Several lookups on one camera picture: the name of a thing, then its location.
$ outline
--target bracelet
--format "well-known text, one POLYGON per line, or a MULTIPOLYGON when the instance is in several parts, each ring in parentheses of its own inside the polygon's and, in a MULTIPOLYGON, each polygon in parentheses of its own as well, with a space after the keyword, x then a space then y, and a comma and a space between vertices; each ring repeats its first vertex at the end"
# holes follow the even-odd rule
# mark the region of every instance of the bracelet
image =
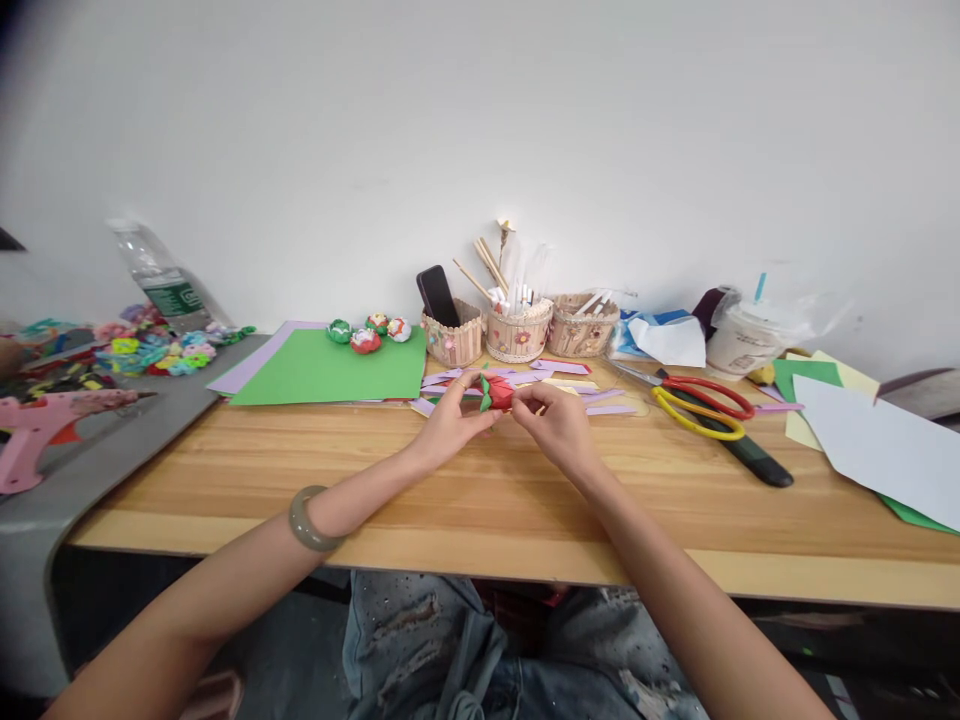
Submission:
POLYGON ((290 529, 300 541, 300 544, 309 550, 315 552, 333 552, 343 545, 346 536, 339 538, 328 538, 317 532, 317 529, 307 517, 307 500, 314 495, 319 495, 327 488, 323 485, 311 485, 293 496, 293 502, 290 503, 290 529))

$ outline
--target bottle label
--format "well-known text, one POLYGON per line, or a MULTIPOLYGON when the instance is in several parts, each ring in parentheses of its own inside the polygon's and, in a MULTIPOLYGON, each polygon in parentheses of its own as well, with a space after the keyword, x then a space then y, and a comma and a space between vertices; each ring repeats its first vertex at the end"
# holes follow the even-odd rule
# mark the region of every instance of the bottle label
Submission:
POLYGON ((203 300, 188 282, 144 288, 147 297, 164 317, 177 317, 203 310, 203 300))

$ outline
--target white paper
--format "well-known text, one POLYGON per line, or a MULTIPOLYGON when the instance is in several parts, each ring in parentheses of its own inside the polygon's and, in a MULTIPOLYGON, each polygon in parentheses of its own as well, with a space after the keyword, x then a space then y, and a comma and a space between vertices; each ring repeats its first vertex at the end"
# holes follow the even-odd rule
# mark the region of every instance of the white paper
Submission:
POLYGON ((651 325, 634 318, 627 324, 637 347, 664 365, 704 367, 707 364, 703 328, 695 317, 667 325, 651 325))
POLYGON ((812 378, 793 387, 837 472, 960 530, 960 433, 812 378))

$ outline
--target plastic cup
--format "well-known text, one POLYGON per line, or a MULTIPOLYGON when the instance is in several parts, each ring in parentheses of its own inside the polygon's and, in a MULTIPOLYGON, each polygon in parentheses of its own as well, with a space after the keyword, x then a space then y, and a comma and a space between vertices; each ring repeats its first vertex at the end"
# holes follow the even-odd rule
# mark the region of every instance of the plastic cup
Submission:
POLYGON ((801 318, 774 306, 738 303, 720 319, 707 343, 707 374, 739 380, 798 342, 805 326, 801 318))

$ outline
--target blue straw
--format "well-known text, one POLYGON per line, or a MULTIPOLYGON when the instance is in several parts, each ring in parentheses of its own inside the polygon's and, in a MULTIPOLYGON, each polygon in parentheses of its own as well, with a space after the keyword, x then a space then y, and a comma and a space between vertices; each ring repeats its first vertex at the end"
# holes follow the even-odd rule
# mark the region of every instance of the blue straw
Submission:
POLYGON ((767 274, 760 273, 760 282, 757 283, 757 294, 753 296, 754 304, 760 302, 760 298, 763 297, 763 286, 767 283, 767 274))

